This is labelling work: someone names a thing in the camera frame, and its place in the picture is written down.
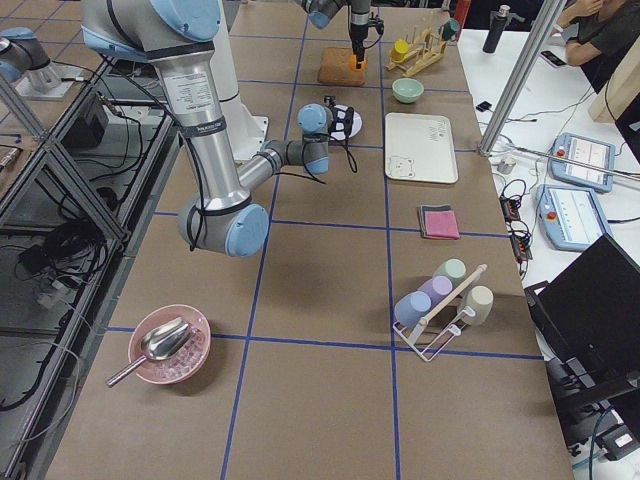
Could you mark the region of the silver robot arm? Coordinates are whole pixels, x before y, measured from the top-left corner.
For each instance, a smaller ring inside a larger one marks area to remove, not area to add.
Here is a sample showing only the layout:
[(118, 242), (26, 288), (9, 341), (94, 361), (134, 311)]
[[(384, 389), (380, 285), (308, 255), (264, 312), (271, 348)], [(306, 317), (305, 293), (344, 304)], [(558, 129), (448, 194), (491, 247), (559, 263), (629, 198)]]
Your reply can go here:
[(296, 1), (317, 29), (324, 29), (341, 11), (348, 8), (348, 33), (351, 41), (351, 65), (362, 70), (365, 65), (365, 45), (368, 37), (371, 2), (369, 0), (299, 0)]
[(298, 141), (270, 140), (237, 165), (220, 104), (211, 61), (214, 39), (225, 21), (217, 1), (87, 1), (85, 44), (97, 53), (153, 66), (168, 112), (186, 143), (198, 184), (179, 214), (179, 231), (193, 249), (247, 257), (269, 232), (269, 215), (252, 200), (253, 188), (301, 166), (310, 178), (327, 172), (328, 147), (347, 113), (329, 102), (303, 106)]

